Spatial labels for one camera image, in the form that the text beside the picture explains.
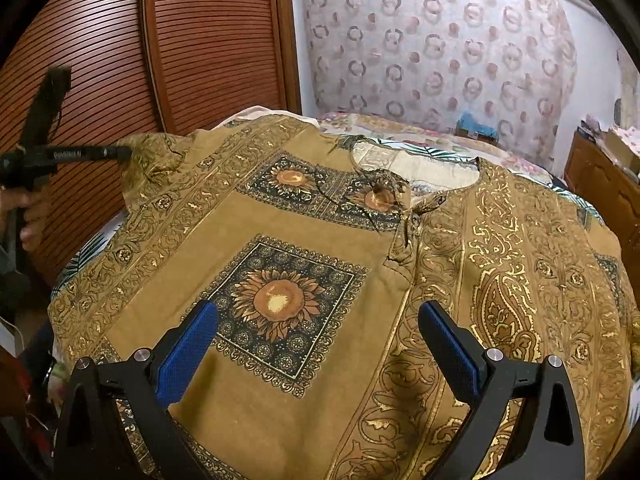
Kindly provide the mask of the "person's left hand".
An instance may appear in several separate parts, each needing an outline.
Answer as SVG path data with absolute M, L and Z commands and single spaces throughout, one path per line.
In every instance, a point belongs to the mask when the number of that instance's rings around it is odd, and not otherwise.
M 34 252 L 43 239 L 47 216 L 51 207 L 50 185 L 44 184 L 35 191 L 24 188 L 1 189 L 1 240 L 6 238 L 9 215 L 15 209 L 24 210 L 24 226 L 18 234 L 25 252 Z

